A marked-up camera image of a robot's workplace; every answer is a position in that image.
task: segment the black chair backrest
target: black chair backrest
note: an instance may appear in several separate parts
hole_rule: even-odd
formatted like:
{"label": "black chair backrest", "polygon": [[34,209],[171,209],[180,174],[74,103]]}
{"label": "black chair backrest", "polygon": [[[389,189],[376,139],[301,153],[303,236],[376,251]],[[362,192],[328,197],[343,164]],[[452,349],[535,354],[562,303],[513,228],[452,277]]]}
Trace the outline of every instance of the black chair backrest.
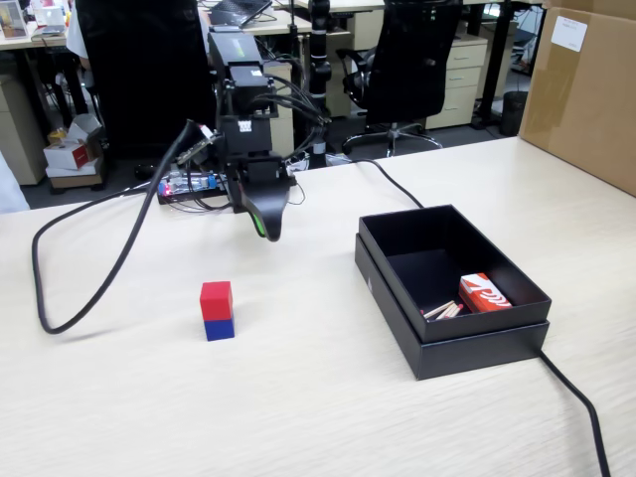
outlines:
{"label": "black chair backrest", "polygon": [[367,122],[411,121],[441,111],[446,62],[462,0],[385,0],[369,88]]}
{"label": "black chair backrest", "polygon": [[77,0],[110,146],[161,154],[216,101],[196,0]]}

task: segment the black box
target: black box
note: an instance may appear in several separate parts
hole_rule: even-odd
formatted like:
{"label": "black box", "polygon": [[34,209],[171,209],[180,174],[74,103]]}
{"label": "black box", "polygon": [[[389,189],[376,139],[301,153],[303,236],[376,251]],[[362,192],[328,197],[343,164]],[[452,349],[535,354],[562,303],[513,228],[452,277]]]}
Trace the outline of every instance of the black box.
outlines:
{"label": "black box", "polygon": [[[418,379],[537,356],[552,301],[452,206],[360,218],[356,264]],[[512,308],[426,322],[484,272]]]}

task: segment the blue cube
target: blue cube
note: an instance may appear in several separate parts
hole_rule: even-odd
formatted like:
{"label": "blue cube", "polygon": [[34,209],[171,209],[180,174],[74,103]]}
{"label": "blue cube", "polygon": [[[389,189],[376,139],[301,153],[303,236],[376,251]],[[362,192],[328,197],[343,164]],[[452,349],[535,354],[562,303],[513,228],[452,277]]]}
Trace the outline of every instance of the blue cube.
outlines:
{"label": "blue cube", "polygon": [[235,336],[235,315],[229,320],[204,321],[208,341],[226,340]]}

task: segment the red cube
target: red cube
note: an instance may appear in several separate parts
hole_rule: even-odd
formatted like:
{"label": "red cube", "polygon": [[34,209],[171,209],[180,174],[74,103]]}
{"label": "red cube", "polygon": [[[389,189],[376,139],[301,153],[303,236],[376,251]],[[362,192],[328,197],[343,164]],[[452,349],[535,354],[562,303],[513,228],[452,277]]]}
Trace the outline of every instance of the red cube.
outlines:
{"label": "red cube", "polygon": [[203,284],[201,288],[201,311],[204,321],[232,319],[232,289],[228,281]]}

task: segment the floor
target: floor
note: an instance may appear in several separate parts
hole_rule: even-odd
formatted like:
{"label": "floor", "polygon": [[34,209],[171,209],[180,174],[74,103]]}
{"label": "floor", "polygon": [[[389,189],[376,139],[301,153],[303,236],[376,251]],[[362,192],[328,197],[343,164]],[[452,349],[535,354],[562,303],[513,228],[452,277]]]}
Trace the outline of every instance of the floor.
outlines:
{"label": "floor", "polygon": [[[506,81],[506,91],[528,90],[530,87],[530,78],[514,72],[509,72]],[[502,101],[496,101],[493,105],[494,110],[501,110]],[[90,100],[87,101],[89,110],[92,110]],[[364,130],[365,118],[357,115],[348,118],[337,118],[330,126],[328,142],[337,152],[341,152],[341,144],[353,134],[360,133]],[[429,134],[435,138],[444,148],[461,146],[465,144],[473,144],[476,142],[492,141],[501,139],[505,136],[499,133],[497,126],[489,126],[487,129],[477,130],[471,126],[456,126],[429,131]],[[426,142],[414,139],[401,139],[396,146],[397,155],[410,154],[413,152],[421,152],[434,149],[435,146]],[[352,158],[366,157],[379,159],[386,156],[387,146],[377,144],[371,146],[362,146],[356,148],[351,154]],[[37,186],[22,187],[29,206],[32,209],[44,207],[59,206],[64,204],[73,204],[78,202],[87,202],[99,199],[108,194],[121,191],[128,187],[136,186],[140,181],[134,177],[134,168],[137,164],[147,164],[145,161],[117,161],[109,165],[106,186],[102,191],[93,191],[90,188],[69,189],[60,195],[52,195],[48,179],[43,180]]]}

